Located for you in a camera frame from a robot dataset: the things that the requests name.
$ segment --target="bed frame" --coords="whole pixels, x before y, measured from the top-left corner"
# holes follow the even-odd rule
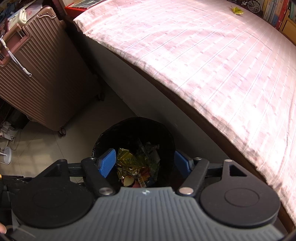
[[[183,99],[138,67],[82,33],[75,32],[76,45],[94,72],[137,116],[165,124],[174,136],[176,148],[189,156],[202,156],[213,163],[233,159],[266,182],[231,142]],[[278,217],[288,233],[295,229],[283,205]]]

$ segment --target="white logo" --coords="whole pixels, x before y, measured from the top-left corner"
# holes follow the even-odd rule
[[[142,191],[142,193],[146,196],[150,193],[150,191],[146,189],[146,190]]]

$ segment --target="mattress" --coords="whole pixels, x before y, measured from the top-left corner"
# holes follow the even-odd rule
[[[88,37],[185,100],[265,177],[296,223],[296,47],[226,0],[107,0]]]

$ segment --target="wooden bed edge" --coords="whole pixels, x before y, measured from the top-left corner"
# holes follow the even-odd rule
[[[137,71],[141,76],[143,76],[147,81],[149,81],[153,86],[155,86],[161,93],[163,93],[169,100],[171,100],[178,108],[180,108],[190,119],[194,121],[224,152],[229,158],[236,161],[239,165],[244,167],[246,170],[251,172],[253,175],[261,179],[266,183],[265,178],[256,170],[255,166],[251,164],[236,147],[222,134],[220,133],[210,122],[208,122],[201,114],[199,114],[192,106],[187,104],[182,98],[177,94],[166,88],[163,84],[155,80],[149,74],[141,70],[140,68],[134,66],[127,60],[123,59],[116,53],[118,58],[128,64],[131,68]],[[285,210],[283,204],[281,204],[278,218],[282,222],[283,226],[288,233],[295,230],[295,225]]]

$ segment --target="ribbed suitcase shell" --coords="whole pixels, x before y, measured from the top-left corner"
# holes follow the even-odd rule
[[[7,46],[32,77],[24,74],[0,46],[6,54],[0,61],[0,97],[57,131],[100,92],[100,85],[51,7],[41,9],[22,30],[29,37],[16,44],[8,33],[3,39],[7,37]]]

